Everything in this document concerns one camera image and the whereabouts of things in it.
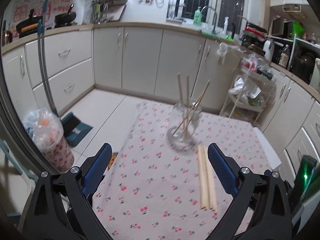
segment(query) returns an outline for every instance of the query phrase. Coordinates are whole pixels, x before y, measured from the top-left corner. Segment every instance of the bundle of chopsticks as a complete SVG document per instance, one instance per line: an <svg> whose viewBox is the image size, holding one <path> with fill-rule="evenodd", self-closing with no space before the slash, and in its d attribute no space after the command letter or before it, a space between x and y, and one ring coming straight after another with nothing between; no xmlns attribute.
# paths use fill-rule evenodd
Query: bundle of chopsticks
<svg viewBox="0 0 320 240"><path fill-rule="evenodd" d="M208 159L207 148L198 146L198 169L200 182L200 205L204 208L217 210L217 198L214 186L213 167Z"/></svg>
<svg viewBox="0 0 320 240"><path fill-rule="evenodd" d="M183 100L183 94L182 94L182 86L181 86L181 77L180 77L180 73L177 74L177 78L178 78L178 86L179 86L179 95L180 95L180 101L182 104L184 104L184 100ZM182 131L182 136L187 136L188 135L188 125L191 123L192 121L192 115L193 113L198 109L199 104L201 103L201 100L208 88L208 86L210 85L210 79L208 80L204 90L202 91L202 93L200 94L200 96L198 97L198 99L196 100L196 102L191 106L190 105L190 94L189 94L189 75L187 75L187 97L186 97L186 102L185 102L185 107L187 108L187 112L186 114L183 116L183 120L181 122L180 125L178 125L178 127L175 129L175 131L173 132L172 136L175 135L175 133L179 130L179 128L183 125L183 131Z"/></svg>

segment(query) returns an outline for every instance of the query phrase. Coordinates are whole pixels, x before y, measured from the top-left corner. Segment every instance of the table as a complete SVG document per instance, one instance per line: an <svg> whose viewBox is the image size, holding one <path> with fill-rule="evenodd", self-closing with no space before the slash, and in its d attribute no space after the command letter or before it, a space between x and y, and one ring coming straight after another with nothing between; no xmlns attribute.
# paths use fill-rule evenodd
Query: table
<svg viewBox="0 0 320 240"><path fill-rule="evenodd" d="M201 210L198 144L215 142L238 165L270 169L250 123L203 113L194 145L177 148L166 136L172 106L143 103L124 147L93 196L92 208L114 239L206 239L232 201L214 173L217 210ZM245 231L248 209L237 233Z"/></svg>

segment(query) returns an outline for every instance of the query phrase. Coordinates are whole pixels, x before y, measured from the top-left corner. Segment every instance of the green soap bottle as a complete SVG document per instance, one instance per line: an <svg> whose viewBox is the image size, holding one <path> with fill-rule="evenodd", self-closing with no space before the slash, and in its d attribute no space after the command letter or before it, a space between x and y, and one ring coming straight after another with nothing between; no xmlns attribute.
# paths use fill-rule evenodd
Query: green soap bottle
<svg viewBox="0 0 320 240"><path fill-rule="evenodd" d="M201 7L198 7L198 9L195 11L195 16L193 17L193 25L200 26L202 21L202 13L200 11Z"/></svg>

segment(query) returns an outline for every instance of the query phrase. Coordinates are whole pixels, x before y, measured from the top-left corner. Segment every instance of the faucet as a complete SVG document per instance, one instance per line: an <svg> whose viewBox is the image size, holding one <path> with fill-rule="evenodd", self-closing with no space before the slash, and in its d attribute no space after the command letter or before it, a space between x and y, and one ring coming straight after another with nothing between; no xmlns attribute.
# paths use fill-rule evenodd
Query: faucet
<svg viewBox="0 0 320 240"><path fill-rule="evenodd" d="M215 10L215 8L211 7L211 6L204 6L202 9L201 9L201 14L202 12L204 11L204 9L206 8L210 8L211 10L214 11L214 15L213 15L213 30L212 30L212 34L216 34L215 30L216 30L216 23L217 23L217 18L218 18L218 15L217 15L217 11Z"/></svg>

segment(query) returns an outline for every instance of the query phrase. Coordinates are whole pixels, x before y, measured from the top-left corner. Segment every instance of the copper kettle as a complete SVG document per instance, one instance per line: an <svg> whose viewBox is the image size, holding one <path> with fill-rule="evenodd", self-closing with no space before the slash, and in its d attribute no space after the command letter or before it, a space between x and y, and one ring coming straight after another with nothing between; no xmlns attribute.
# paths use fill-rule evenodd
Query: copper kettle
<svg viewBox="0 0 320 240"><path fill-rule="evenodd" d="M8 45L12 42L12 32L5 30L6 20L3 21L2 33L1 33L1 46Z"/></svg>

